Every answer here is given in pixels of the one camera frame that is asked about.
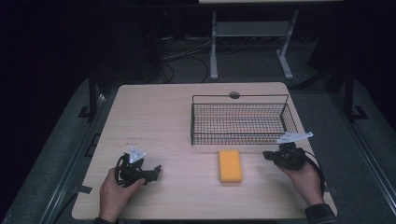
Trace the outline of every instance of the sleeve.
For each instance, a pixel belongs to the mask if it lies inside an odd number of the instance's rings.
[[[97,217],[93,222],[93,224],[113,224],[113,223]]]
[[[305,208],[309,224],[339,223],[330,206],[326,203],[315,204]]]

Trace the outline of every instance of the wooden table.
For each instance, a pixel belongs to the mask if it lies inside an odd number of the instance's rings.
[[[121,218],[131,219],[279,219],[305,218],[306,204],[290,180],[262,155],[277,145],[192,145],[191,97],[201,94],[289,93],[283,83],[216,83],[122,86],[111,108],[73,209],[76,219],[99,213],[99,190],[109,168],[134,146],[147,153],[144,170],[161,164],[158,181],[142,187]],[[305,132],[288,100],[299,133]],[[308,140],[296,142],[312,152]],[[243,181],[219,182],[222,149],[241,152]],[[329,193],[325,201],[336,208]]]

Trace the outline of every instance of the gray floor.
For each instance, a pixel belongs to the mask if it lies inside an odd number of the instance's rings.
[[[247,39],[224,46],[218,56],[219,79],[212,81],[208,77],[204,82],[280,81],[293,86],[317,72],[306,65],[315,43],[295,41],[291,43],[287,54],[295,79],[286,80],[275,54],[279,41],[281,40]],[[165,49],[169,49],[169,56],[202,45],[201,43],[168,40]],[[207,75],[208,61],[209,54],[204,50],[189,55],[188,58],[167,62],[175,73],[166,85],[201,82]],[[165,67],[163,76],[172,75],[169,66]],[[161,84],[163,80],[158,77],[152,83]],[[338,217],[342,223],[349,224],[396,223],[396,216],[377,185],[369,162],[363,157],[361,143],[356,141],[354,130],[359,131],[392,186],[396,186],[396,164],[393,162],[396,159],[396,132],[375,108],[367,90],[359,82],[355,82],[354,105],[361,105],[369,119],[356,120],[354,124],[349,123],[340,112],[338,101],[342,99],[342,92],[327,93],[324,90],[326,83],[327,78],[323,78],[303,90],[290,91],[290,95],[305,130],[315,135],[310,142],[321,162],[327,184],[332,188]],[[51,223],[44,222],[44,219],[53,220],[72,197],[71,191],[81,185],[91,161],[90,157],[84,157],[85,151],[94,135],[102,131],[116,93],[117,88],[102,98],[100,113],[93,122],[88,122],[88,119],[78,118],[79,110],[88,104],[88,83],[85,81],[81,84],[12,204],[10,219],[5,223]],[[65,171],[73,172],[64,176],[68,181],[62,182]],[[66,206],[57,223],[90,223],[71,217],[73,204],[74,200]],[[279,220],[278,223],[297,224],[306,221]]]

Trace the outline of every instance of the dark background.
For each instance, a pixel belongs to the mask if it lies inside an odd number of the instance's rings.
[[[0,218],[70,97],[90,72],[97,75],[102,91],[120,84],[148,83],[161,66],[161,45],[152,35],[181,38],[210,32],[210,12],[172,11],[166,16],[136,10],[81,12],[89,4],[100,7],[106,1],[0,0]],[[351,71],[396,129],[395,11],[387,0],[346,1],[326,18],[315,10],[302,10],[293,38],[315,39],[324,32],[312,66],[324,70],[347,55]],[[319,29],[321,22],[332,29]],[[123,48],[125,43],[131,47]]]

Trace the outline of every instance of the black wire basket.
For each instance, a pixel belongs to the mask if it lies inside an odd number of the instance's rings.
[[[287,94],[194,95],[191,144],[276,145],[285,132],[297,133],[288,99]]]

